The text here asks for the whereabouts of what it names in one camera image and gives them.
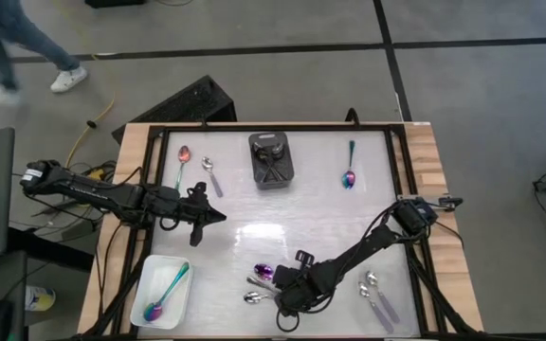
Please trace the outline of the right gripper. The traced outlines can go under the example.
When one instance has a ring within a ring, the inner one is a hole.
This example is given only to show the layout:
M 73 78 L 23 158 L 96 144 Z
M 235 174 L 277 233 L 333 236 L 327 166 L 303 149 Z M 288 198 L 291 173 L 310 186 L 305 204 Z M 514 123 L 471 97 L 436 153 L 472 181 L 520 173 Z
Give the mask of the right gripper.
M 300 263 L 300 290 L 284 290 L 276 294 L 276 305 L 282 314 L 296 314 L 315 308 L 331 297 L 337 287 L 337 268 L 334 260 L 315 262 L 315 257 L 303 250 L 296 253 Z M 284 265 L 275 269 L 272 282 L 276 288 L 292 284 L 298 270 Z

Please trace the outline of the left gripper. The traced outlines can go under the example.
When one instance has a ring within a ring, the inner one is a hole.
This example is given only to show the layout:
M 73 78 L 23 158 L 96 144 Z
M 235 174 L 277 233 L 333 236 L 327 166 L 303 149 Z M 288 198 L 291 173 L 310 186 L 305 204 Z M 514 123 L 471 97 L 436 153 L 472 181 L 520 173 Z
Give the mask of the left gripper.
M 205 226 L 227 220 L 227 216 L 217 209 L 207 208 L 206 188 L 204 182 L 198 182 L 193 188 L 188 188 L 188 196 L 180 198 L 174 211 L 160 219 L 159 227 L 164 231 L 172 231 L 180 222 L 191 224 L 190 246 L 197 246 L 203 239 Z

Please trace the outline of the black metal cutlery piece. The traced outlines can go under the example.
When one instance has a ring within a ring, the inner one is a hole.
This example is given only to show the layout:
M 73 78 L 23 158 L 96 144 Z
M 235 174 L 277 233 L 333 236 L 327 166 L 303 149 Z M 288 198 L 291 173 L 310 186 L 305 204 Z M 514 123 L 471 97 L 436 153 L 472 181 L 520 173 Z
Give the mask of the black metal cutlery piece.
M 252 285 L 255 285 L 255 286 L 258 286 L 262 289 L 266 289 L 267 291 L 273 293 L 273 294 L 277 294 L 278 293 L 278 290 L 276 288 L 274 288 L 273 286 L 259 280 L 259 279 L 256 279 L 254 277 L 247 277 L 246 278 L 246 281 Z
M 274 158 L 274 165 L 275 165 L 275 162 L 282 158 L 283 144 L 278 143 L 278 144 L 276 144 L 274 146 L 265 147 L 265 148 L 267 148 L 267 150 L 269 152 L 272 152 L 272 155 L 273 155 L 273 158 Z
M 265 172 L 265 175 L 263 177 L 263 181 L 266 180 L 266 177 L 269 173 L 272 173 L 277 181 L 285 180 L 285 177 L 277 170 L 277 168 L 274 165 L 274 158 L 273 158 L 272 152 L 269 152 L 267 148 L 259 145 L 258 143 L 254 143 L 252 145 L 252 149 L 255 155 L 257 156 L 257 158 L 261 161 L 264 161 L 265 164 L 268 166 L 268 169 Z

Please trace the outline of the copper spoon teal handle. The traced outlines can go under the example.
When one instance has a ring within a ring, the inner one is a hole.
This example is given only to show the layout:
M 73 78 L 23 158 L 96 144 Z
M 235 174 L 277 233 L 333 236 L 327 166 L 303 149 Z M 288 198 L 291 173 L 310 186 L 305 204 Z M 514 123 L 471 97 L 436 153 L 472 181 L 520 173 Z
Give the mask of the copper spoon teal handle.
M 188 146 L 183 145 L 177 154 L 178 161 L 180 163 L 178 173 L 176 175 L 174 188 L 179 189 L 182 181 L 183 170 L 185 165 L 191 160 L 191 151 Z

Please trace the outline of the rainbow spoon teal handle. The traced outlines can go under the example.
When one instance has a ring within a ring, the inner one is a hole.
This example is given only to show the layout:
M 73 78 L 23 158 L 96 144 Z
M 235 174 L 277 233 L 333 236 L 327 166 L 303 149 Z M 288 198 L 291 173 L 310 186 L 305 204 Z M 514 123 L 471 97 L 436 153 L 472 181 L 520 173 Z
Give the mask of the rainbow spoon teal handle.
M 189 272 L 190 265 L 184 262 L 175 275 L 172 283 L 168 286 L 162 297 L 155 302 L 150 303 L 144 311 L 143 317 L 147 322 L 153 322 L 157 320 L 163 314 L 163 304 L 167 297 L 170 295 L 174 287 L 178 282 Z
M 341 181 L 343 187 L 351 189 L 355 185 L 355 173 L 353 172 L 353 159 L 355 152 L 355 141 L 349 141 L 349 164 L 348 169 L 343 173 Z

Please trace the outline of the gray plastic cutlery caddy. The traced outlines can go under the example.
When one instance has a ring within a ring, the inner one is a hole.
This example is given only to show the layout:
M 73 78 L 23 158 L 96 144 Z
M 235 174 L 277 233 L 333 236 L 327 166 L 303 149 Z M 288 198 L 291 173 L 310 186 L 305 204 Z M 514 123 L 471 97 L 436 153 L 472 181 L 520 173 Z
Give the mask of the gray plastic cutlery caddy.
M 285 180 L 277 181 L 272 173 L 269 173 L 266 180 L 263 181 L 268 166 L 255 155 L 252 145 L 258 143 L 263 147 L 271 147 L 278 143 L 283 144 L 282 158 L 275 162 L 277 170 L 285 177 Z M 256 133 L 248 138 L 248 144 L 251 152 L 251 161 L 253 169 L 253 178 L 260 190 L 269 190 L 277 188 L 287 188 L 294 178 L 295 170 L 291 155 L 289 140 L 284 132 Z

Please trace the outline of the white rectangular tray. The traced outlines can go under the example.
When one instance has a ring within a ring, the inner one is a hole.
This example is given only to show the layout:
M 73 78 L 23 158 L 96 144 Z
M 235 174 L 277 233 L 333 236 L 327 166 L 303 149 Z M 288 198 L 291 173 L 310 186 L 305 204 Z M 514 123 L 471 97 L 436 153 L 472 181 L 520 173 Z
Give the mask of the white rectangular tray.
M 147 322 L 144 311 L 147 306 L 158 301 L 172 283 L 181 265 L 187 262 L 189 272 L 178 282 L 163 304 L 163 314 L 153 322 Z M 160 330 L 172 330 L 184 319 L 192 280 L 192 266 L 187 259 L 151 255 L 145 262 L 136 290 L 135 301 L 130 313 L 133 326 Z

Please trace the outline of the black perforated metal box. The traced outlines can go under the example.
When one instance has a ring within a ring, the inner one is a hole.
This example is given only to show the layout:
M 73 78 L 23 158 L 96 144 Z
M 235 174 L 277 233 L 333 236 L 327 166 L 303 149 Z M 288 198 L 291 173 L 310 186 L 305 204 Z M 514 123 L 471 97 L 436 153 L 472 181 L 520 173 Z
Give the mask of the black perforated metal box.
M 130 123 L 236 122 L 234 100 L 211 77 L 204 76 L 161 101 Z

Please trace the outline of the black floor stand leg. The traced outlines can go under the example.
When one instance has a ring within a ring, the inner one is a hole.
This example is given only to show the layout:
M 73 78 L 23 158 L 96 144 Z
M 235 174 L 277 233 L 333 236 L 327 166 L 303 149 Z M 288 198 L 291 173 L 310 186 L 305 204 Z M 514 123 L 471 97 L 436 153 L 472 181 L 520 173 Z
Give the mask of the black floor stand leg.
M 24 251 L 31 258 L 54 263 L 63 267 L 89 273 L 92 269 L 94 256 L 63 245 L 37 237 L 26 231 L 12 227 L 8 228 L 7 250 Z

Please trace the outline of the white and yellow container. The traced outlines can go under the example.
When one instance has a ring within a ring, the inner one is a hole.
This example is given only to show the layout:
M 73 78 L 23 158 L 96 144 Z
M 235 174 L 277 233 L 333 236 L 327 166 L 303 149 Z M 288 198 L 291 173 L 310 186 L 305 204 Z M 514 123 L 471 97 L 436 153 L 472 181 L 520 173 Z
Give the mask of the white and yellow container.
M 56 292 L 52 289 L 30 286 L 26 287 L 25 310 L 29 312 L 45 312 L 56 301 Z

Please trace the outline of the black floor object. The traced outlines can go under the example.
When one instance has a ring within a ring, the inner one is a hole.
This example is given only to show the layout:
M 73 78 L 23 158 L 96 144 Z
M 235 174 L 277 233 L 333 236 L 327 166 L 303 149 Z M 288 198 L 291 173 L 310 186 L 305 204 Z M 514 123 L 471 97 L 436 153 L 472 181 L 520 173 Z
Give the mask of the black floor object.
M 84 4 L 93 9 L 106 9 L 125 6 L 141 6 L 148 0 L 83 0 Z

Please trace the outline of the person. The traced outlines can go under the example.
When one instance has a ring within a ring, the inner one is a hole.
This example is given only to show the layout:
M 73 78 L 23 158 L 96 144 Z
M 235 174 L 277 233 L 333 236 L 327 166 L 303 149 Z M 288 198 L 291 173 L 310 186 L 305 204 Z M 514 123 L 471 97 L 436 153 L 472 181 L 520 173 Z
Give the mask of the person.
M 50 90 L 61 94 L 84 81 L 87 70 L 80 61 L 43 33 L 26 15 L 20 0 L 0 0 L 0 107 L 13 107 L 21 102 L 19 85 L 9 53 L 8 42 L 32 51 L 53 63 L 58 75 Z

